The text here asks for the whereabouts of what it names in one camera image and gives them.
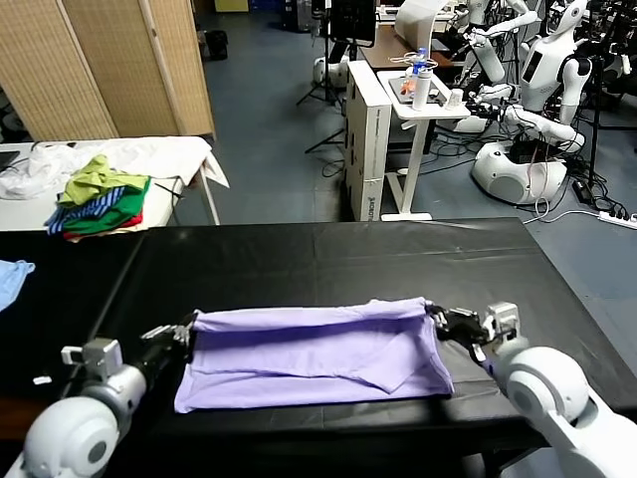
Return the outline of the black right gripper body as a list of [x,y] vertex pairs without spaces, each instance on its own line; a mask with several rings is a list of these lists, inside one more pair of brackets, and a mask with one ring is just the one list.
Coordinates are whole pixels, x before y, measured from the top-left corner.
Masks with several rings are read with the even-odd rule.
[[437,338],[459,344],[473,361],[486,361],[483,346],[490,342],[489,332],[473,319],[452,319],[436,325]]

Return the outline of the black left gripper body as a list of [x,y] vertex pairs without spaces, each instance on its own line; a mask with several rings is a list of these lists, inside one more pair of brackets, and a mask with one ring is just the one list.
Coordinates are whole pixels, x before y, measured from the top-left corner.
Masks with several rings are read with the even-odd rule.
[[140,371],[146,386],[154,386],[162,371],[171,363],[191,359],[192,346],[173,339],[152,341],[132,366]]

